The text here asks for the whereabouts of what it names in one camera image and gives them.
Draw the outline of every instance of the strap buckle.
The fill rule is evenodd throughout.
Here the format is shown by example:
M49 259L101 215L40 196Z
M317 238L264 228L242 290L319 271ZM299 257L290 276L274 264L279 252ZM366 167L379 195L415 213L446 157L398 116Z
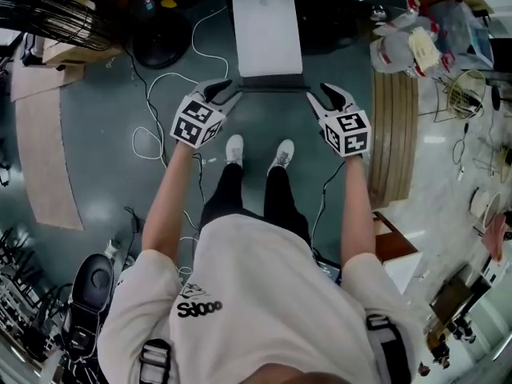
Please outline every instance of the strap buckle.
M369 331L389 329L392 325L393 323L391 323L387 316L382 316L380 314L369 314L366 317L366 328Z
M170 373L170 344L160 338L148 340L142 348L141 384L167 384Z

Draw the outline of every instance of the black pants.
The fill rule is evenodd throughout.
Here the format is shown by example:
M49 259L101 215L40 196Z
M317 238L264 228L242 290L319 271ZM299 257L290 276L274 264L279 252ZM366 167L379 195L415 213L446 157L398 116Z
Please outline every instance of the black pants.
M243 209L242 176L243 169L236 163L224 168L214 196L205 204L202 211L200 229L222 216L243 214L287 229L311 246L307 220L295 207L286 170L281 166L275 166L269 172L266 179L263 217Z

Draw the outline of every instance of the floor mat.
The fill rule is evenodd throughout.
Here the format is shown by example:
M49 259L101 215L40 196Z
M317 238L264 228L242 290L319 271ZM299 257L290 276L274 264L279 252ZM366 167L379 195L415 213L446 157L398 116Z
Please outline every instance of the floor mat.
M62 144L59 89L16 101L16 131L26 190L36 221L83 230Z

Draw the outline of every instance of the wooden board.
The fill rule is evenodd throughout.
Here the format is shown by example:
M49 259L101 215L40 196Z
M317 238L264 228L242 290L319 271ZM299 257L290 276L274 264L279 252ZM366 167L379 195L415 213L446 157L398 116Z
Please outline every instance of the wooden board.
M62 144L59 88L16 101L26 192L38 223L83 230Z
M398 185L397 200L403 199L405 189L407 188L407 171L409 164L414 163L414 156L410 155L410 137L412 129L412 85L410 84L410 78L405 73L400 73L400 92L402 95L402 106L405 119L405 129L403 132L403 158L402 158L402 170L400 173L400 183Z
M385 192L387 177L390 169L391 127L393 123L393 92L391 76L382 75L383 102L382 102L382 157L380 161L380 174L378 177L378 198L376 207L387 206Z
M400 131L402 128L402 106L400 103L400 84L398 74L388 77L391 80L391 139L390 139L390 164L387 173L386 192L384 204L388 205L396 199L398 192L399 172L401 169L402 155L400 146Z
M410 80L411 85L411 130L410 130L410 163L407 167L407 176L400 199L409 197L410 183L413 179L414 157L416 155L416 138L418 136L418 80Z
M379 179L381 172L381 159L382 159L382 136L384 134L384 85L383 74L372 71L374 80L374 130L373 139L373 152L371 157L371 175L370 175L370 200L372 205L376 203L376 197L379 194Z

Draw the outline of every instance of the beige mat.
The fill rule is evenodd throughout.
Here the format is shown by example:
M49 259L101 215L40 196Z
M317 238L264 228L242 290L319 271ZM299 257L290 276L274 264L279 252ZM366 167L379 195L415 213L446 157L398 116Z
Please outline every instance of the beige mat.
M83 78L84 69L81 66L67 67L64 71L53 68L24 67L19 59L19 53L16 53L15 58L10 88L12 102Z
M26 191L36 221L83 230L67 174L59 88L16 101L16 131Z

